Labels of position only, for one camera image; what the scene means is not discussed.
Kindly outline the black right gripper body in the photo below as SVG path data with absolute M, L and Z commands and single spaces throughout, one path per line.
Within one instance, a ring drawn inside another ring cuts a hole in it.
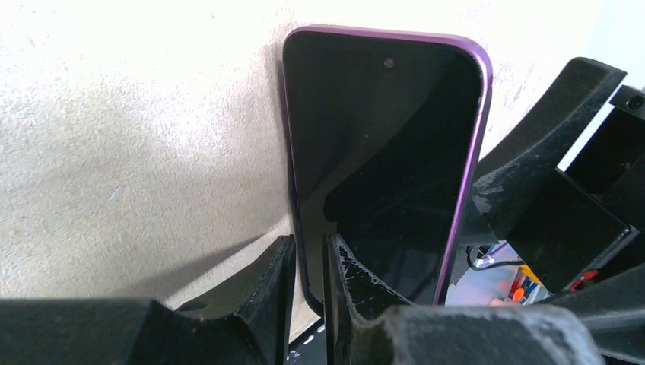
M 644 92 L 613 109 L 565 170 L 556 169 L 507 240 L 550 293 L 644 260 Z

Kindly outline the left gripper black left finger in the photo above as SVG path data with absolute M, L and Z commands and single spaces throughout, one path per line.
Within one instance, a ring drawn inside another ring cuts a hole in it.
M 283 364 L 296 269 L 292 236 L 178 309 L 153 299 L 1 302 L 3 364 Z

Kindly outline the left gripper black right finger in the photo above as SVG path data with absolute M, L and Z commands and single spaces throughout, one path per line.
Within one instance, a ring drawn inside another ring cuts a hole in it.
M 324 239 L 330 364 L 601 364 L 583 323 L 556 306 L 416 305 Z

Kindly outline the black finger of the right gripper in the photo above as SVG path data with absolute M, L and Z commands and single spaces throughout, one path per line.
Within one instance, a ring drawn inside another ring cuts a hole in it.
M 472 200 L 503 240 L 627 72 L 571 59 L 511 132 L 475 169 Z
M 598 284 L 544 300 L 576 315 L 602 355 L 644 363 L 644 265 Z

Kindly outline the purple phone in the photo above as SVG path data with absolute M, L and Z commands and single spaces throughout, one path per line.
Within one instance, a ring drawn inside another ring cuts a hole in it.
M 308 25 L 282 49 L 303 294 L 323 311 L 323 239 L 406 299 L 445 300 L 492 99 L 464 36 Z

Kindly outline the black mounting base bar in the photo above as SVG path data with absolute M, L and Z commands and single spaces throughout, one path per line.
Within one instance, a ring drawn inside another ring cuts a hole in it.
M 288 347 L 287 365 L 326 365 L 326 326 L 324 319 L 312 323 Z

